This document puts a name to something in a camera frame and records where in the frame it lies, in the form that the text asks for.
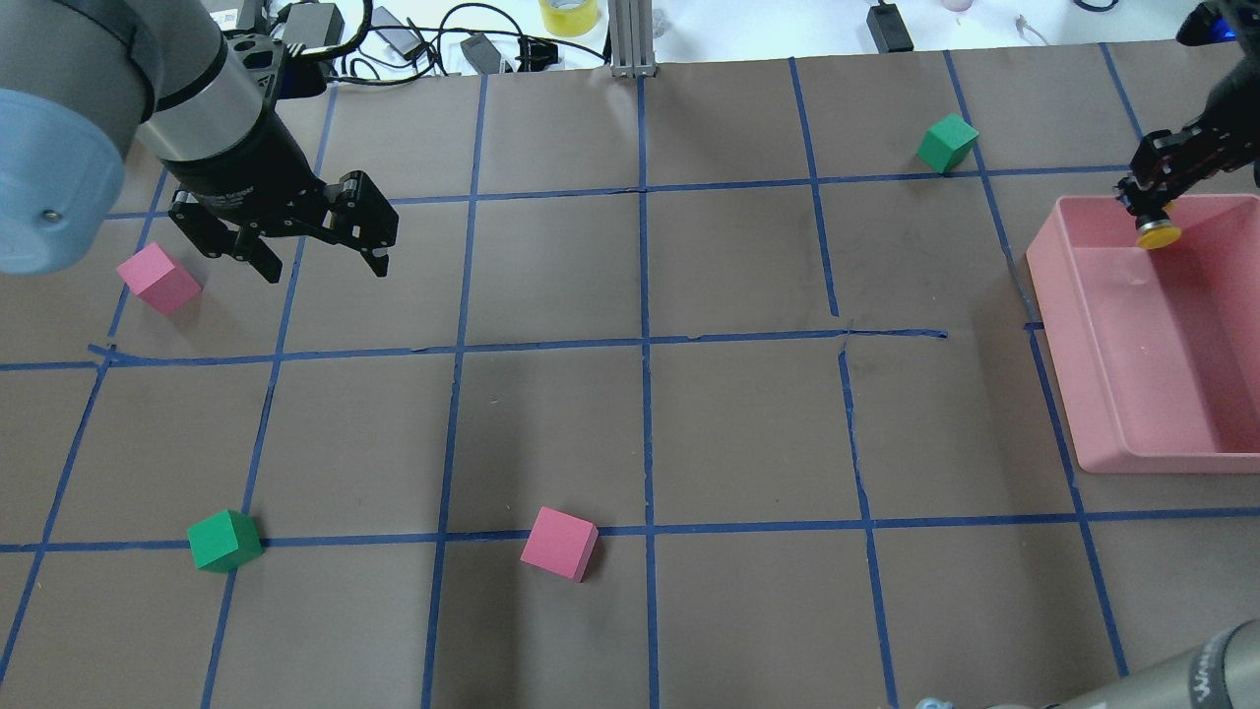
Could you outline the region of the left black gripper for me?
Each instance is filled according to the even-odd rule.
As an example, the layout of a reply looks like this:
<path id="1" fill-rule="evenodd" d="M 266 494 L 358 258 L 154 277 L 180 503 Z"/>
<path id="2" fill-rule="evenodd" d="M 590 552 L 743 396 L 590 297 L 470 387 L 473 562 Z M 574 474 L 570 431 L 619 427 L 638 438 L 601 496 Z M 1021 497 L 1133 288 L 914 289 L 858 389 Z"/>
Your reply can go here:
<path id="1" fill-rule="evenodd" d="M 329 246 L 336 246 L 336 233 L 374 277 L 386 278 L 391 271 L 398 234 L 394 207 L 365 171 L 344 174 L 329 203 L 328 184 L 281 118 L 258 118 L 219 156 L 168 161 L 168 170 L 194 199 L 193 205 L 171 205 L 170 218 L 208 259 L 232 254 L 275 285 L 284 262 L 255 230 L 278 225 L 278 235 L 314 235 Z M 228 222 L 251 232 L 234 233 L 226 228 Z"/>

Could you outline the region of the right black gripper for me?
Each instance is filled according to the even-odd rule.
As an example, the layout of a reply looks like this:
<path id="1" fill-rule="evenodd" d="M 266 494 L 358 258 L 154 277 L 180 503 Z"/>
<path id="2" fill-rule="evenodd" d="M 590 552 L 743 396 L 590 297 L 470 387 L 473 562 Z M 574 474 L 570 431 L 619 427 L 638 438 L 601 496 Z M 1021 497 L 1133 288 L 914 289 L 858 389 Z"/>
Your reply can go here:
<path id="1" fill-rule="evenodd" d="M 1237 169 L 1240 154 L 1239 118 L 1200 116 L 1177 131 L 1153 131 L 1131 159 L 1128 196 L 1181 196 L 1217 173 Z"/>

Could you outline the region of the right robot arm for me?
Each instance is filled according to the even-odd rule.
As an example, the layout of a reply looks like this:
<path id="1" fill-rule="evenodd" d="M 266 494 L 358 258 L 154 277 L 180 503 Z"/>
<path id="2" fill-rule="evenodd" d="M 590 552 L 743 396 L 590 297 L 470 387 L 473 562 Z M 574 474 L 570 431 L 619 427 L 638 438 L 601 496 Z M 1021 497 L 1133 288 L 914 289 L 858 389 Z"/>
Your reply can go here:
<path id="1" fill-rule="evenodd" d="M 1147 133 L 1119 189 L 1128 201 L 1162 207 L 1218 173 L 1257 159 L 1257 3 L 1202 1 L 1177 31 L 1184 47 L 1205 47 L 1231 31 L 1242 57 L 1206 94 L 1198 116 L 1177 130 Z"/>

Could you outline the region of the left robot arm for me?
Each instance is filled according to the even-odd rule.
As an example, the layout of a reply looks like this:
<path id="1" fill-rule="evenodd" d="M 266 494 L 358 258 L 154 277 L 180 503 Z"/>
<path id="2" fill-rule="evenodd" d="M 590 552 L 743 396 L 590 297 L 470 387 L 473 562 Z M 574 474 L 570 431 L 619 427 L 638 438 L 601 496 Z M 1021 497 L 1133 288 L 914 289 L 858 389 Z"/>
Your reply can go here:
<path id="1" fill-rule="evenodd" d="M 176 179 L 169 215 L 205 259 L 277 283 L 270 239 L 312 237 L 391 269 L 398 215 L 364 171 L 324 181 L 278 117 L 321 93 L 321 65 L 359 48 L 226 37 L 199 1 L 5 1 L 3 273 L 35 277 L 89 252 L 135 144 Z"/>

